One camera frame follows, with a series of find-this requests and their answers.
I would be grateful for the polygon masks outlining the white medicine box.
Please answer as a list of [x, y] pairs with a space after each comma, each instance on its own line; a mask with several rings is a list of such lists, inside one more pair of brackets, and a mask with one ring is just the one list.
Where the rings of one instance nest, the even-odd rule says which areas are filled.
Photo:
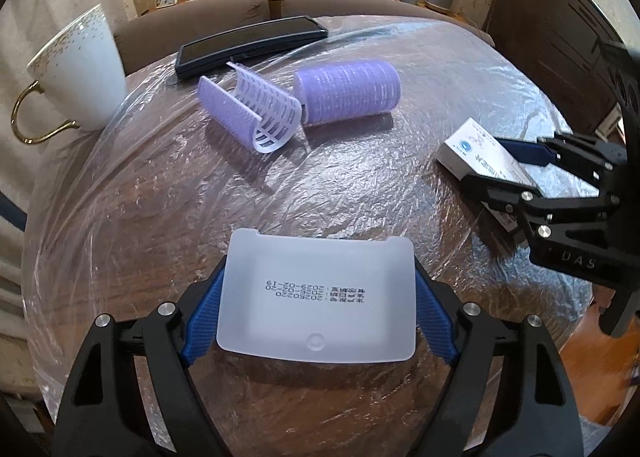
[[440, 145], [436, 159], [458, 181], [475, 173], [538, 188], [515, 158], [473, 118], [466, 119]]

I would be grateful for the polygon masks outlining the translucent white plastic box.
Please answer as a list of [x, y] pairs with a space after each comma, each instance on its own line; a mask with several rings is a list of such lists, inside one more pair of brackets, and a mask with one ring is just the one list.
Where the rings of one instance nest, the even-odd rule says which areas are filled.
[[378, 364], [416, 351], [414, 251], [386, 240], [230, 238], [216, 341], [229, 352], [318, 364]]

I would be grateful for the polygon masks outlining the purple hair roller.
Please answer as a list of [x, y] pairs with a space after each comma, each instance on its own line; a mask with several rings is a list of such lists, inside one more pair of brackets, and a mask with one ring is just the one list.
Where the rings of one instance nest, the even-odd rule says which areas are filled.
[[293, 93], [306, 127], [390, 113], [399, 104], [401, 81], [386, 61], [323, 64], [296, 70]]

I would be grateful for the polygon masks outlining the purple roller clip cover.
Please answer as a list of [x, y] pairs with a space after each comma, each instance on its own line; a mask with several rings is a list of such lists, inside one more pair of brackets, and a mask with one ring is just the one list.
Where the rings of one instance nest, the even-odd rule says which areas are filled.
[[232, 91], [212, 79], [198, 79], [198, 99], [210, 116], [239, 143], [259, 154], [280, 150], [302, 124], [302, 104], [288, 92], [240, 64]]

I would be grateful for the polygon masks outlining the dark wooden cabinet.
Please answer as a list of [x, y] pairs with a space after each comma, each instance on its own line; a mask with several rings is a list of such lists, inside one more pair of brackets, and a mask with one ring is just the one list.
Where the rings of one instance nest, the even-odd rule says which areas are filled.
[[484, 28], [579, 133], [596, 131], [616, 106], [599, 42], [639, 44], [630, 0], [492, 0]]

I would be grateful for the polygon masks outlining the dark blue smartphone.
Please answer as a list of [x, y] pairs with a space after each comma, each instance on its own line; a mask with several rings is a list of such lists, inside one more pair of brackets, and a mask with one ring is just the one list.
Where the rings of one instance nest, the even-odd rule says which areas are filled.
[[250, 24], [191, 41], [180, 47], [176, 76], [188, 80], [211, 72], [228, 62], [264, 58], [326, 39], [329, 31], [313, 18], [302, 15]]

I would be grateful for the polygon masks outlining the brown sofa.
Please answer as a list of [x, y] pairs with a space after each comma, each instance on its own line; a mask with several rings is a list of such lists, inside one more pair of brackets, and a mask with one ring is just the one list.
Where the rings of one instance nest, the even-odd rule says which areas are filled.
[[126, 74], [175, 53], [184, 44], [217, 32], [281, 17], [306, 15], [393, 15], [428, 18], [458, 25], [488, 44], [491, 36], [457, 18], [422, 6], [394, 0], [191, 0], [158, 9], [125, 24], [114, 32]]

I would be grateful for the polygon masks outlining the white gold-handled mug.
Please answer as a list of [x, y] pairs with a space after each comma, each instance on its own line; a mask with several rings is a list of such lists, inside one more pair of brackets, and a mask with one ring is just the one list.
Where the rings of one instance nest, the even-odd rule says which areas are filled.
[[[26, 145], [46, 142], [66, 130], [98, 131], [117, 114], [128, 95], [126, 75], [110, 25], [98, 4], [76, 17], [29, 61], [32, 83], [13, 105], [10, 125]], [[42, 136], [26, 136], [18, 113], [29, 94], [43, 95], [64, 122]]]

